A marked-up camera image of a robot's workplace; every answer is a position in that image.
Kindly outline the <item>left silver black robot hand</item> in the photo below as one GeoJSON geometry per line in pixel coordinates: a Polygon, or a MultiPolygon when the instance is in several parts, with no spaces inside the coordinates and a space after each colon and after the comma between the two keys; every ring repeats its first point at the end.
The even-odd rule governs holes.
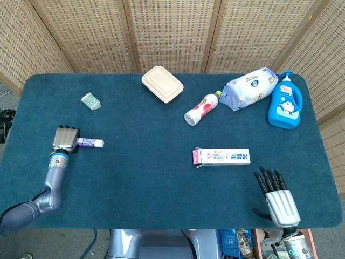
{"type": "Polygon", "coordinates": [[[52,149],[54,151],[66,151],[69,153],[76,153],[79,149],[77,146],[77,139],[80,137],[80,129],[69,127],[68,125],[59,125],[57,127],[52,149]]]}

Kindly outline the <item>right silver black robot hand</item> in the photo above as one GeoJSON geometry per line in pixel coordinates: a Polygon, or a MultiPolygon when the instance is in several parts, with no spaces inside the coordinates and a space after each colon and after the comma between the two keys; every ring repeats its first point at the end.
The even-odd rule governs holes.
{"type": "Polygon", "coordinates": [[[263,219],[272,221],[277,228],[294,228],[301,221],[293,195],[288,190],[284,178],[277,170],[271,171],[262,166],[260,173],[254,172],[265,198],[268,213],[253,208],[254,213],[263,219]]]}

